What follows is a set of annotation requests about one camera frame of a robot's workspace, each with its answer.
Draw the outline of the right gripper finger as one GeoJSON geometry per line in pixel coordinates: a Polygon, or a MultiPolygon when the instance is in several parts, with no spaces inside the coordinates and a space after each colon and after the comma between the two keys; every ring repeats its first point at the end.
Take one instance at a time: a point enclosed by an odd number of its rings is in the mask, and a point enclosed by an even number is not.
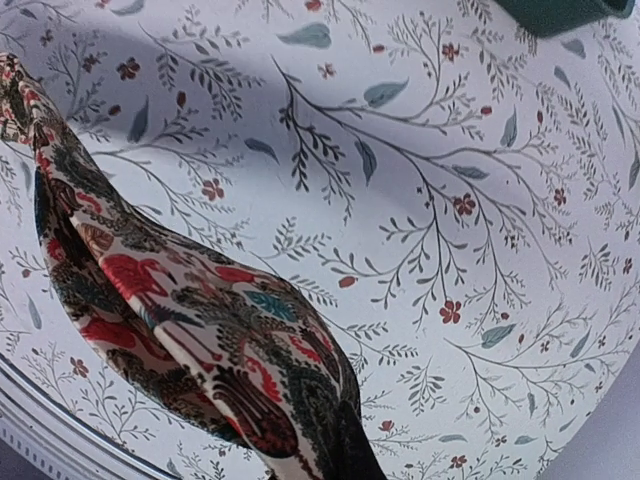
{"type": "Polygon", "coordinates": [[[332,451],[338,480],[386,480],[361,421],[347,401],[341,401],[336,410],[336,441],[332,451]]]}

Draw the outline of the flamingo patterned tie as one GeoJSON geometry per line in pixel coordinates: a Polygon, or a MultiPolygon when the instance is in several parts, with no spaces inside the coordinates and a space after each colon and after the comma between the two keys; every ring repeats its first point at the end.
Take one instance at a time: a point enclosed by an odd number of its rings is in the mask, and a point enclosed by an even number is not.
{"type": "Polygon", "coordinates": [[[127,381],[282,479],[334,479],[336,410],[361,421],[344,351],[288,281],[139,213],[17,57],[1,57],[1,136],[35,161],[35,225],[54,289],[127,381]]]}

